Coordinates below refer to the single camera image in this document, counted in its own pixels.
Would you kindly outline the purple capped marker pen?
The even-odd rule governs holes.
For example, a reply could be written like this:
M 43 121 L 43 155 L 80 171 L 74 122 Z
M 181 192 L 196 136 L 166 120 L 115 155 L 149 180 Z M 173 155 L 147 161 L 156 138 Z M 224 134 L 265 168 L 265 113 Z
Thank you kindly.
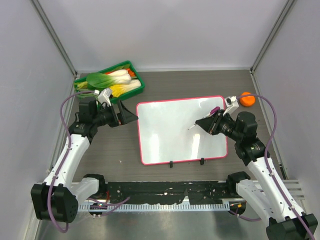
M 213 108 L 207 115 L 203 116 L 201 119 L 206 119 L 208 117 L 211 117 L 214 113 L 216 113 L 218 110 L 220 110 L 221 108 L 219 106 L 216 106 L 215 108 Z M 190 128 L 188 128 L 187 130 L 191 130 L 192 128 L 194 128 L 197 125 L 197 123 L 195 122 Z

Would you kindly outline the pink framed whiteboard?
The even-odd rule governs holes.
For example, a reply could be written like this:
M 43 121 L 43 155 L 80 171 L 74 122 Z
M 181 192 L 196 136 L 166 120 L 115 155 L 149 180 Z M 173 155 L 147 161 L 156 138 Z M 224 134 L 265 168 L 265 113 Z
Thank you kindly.
M 194 125 L 215 107 L 225 109 L 220 95 L 140 102 L 138 116 L 140 159 L 157 165 L 222 159 L 228 155 L 223 134 L 209 135 Z

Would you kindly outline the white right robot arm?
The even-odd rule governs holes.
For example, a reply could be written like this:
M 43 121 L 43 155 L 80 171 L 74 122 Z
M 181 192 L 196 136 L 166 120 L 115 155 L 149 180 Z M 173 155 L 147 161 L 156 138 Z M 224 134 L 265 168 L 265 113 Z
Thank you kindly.
M 270 240 L 313 240 L 318 226 L 314 214 L 305 213 L 278 175 L 266 146 L 257 137 L 254 114 L 242 111 L 236 119 L 224 110 L 196 120 L 210 135 L 223 134 L 235 142 L 237 156 L 254 175 L 262 190 L 244 171 L 228 175 L 226 193 L 241 196 L 258 214 Z

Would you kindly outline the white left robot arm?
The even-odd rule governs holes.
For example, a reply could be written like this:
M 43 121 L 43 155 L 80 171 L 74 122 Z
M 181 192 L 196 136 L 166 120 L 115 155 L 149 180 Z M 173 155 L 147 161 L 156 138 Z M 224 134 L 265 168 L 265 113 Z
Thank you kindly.
M 84 153 L 99 127 L 115 128 L 138 120 L 121 101 L 114 105 L 98 103 L 95 97 L 85 97 L 78 104 L 75 121 L 67 128 L 65 146 L 50 174 L 43 183 L 32 186 L 30 194 L 36 218 L 52 223 L 70 224 L 79 205 L 89 197 L 100 200 L 107 192 L 105 178 L 100 174 L 86 174 L 73 185 L 72 181 Z

